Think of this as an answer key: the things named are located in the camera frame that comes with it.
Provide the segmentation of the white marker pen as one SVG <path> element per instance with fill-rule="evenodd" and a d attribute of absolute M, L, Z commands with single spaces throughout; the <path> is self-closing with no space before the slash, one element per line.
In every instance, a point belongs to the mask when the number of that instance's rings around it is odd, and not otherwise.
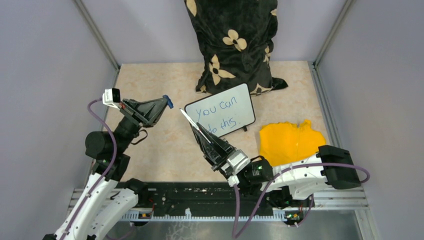
<path fill-rule="evenodd" d="M 208 144 L 212 144 L 212 142 L 207 138 L 207 136 L 202 132 L 200 127 L 195 123 L 192 118 L 183 110 L 182 108 L 179 109 L 182 113 L 182 115 L 187 119 L 191 127 L 194 129 L 194 133 L 196 136 L 198 136 L 199 139 L 205 140 Z"/>

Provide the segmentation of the blue marker cap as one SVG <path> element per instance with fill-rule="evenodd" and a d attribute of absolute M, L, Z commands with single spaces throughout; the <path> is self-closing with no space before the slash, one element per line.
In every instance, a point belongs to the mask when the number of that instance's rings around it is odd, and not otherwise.
<path fill-rule="evenodd" d="M 166 100 L 166 103 L 167 103 L 168 107 L 170 109 L 173 109 L 174 108 L 174 104 L 173 104 L 171 98 L 168 95 L 166 95 L 166 94 L 164 94 L 162 97 Z"/>

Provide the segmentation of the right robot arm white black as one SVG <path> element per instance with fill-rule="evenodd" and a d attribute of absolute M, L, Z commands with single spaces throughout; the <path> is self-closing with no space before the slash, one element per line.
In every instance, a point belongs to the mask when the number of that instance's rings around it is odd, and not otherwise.
<path fill-rule="evenodd" d="M 205 160 L 213 171 L 224 176 L 228 185 L 247 195 L 282 191 L 287 206 L 295 206 L 315 192 L 332 187 L 336 190 L 362 185 L 349 151 L 323 145 L 318 152 L 294 163 L 271 166 L 264 156 L 249 158 L 201 124 L 190 125 Z"/>

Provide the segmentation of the small black-framed whiteboard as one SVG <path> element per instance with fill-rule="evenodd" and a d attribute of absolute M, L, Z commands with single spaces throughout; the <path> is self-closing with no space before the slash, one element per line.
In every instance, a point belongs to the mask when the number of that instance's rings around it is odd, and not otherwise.
<path fill-rule="evenodd" d="M 187 115 L 217 137 L 244 129 L 256 121 L 252 98 L 246 83 L 191 102 Z"/>

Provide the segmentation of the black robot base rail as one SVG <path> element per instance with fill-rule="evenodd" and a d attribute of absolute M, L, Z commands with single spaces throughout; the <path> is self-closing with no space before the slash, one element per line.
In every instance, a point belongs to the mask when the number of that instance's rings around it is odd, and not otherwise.
<path fill-rule="evenodd" d="M 300 222 L 312 205 L 311 198 L 294 200 L 287 187 L 261 194 L 235 191 L 225 182 L 142 182 L 131 179 L 103 182 L 78 189 L 70 209 L 78 217 L 104 222 L 147 221 L 284 221 Z"/>

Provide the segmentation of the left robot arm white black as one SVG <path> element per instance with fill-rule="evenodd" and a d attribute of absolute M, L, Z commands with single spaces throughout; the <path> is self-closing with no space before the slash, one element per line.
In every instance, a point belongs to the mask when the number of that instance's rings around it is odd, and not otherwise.
<path fill-rule="evenodd" d="M 123 114 L 115 130 L 111 130 L 93 112 L 92 105 L 99 102 Z M 43 237 L 45 240 L 103 240 L 126 212 L 135 206 L 144 207 L 149 203 L 147 184 L 132 178 L 124 182 L 111 202 L 104 206 L 106 198 L 117 189 L 129 165 L 130 156 L 124 153 L 125 150 L 137 144 L 133 140 L 145 128 L 153 127 L 166 108 L 173 108 L 167 95 L 144 102 L 102 96 L 88 103 L 88 112 L 106 130 L 93 131 L 86 136 L 85 154 L 94 159 L 94 166 L 70 214 L 54 233 Z"/>

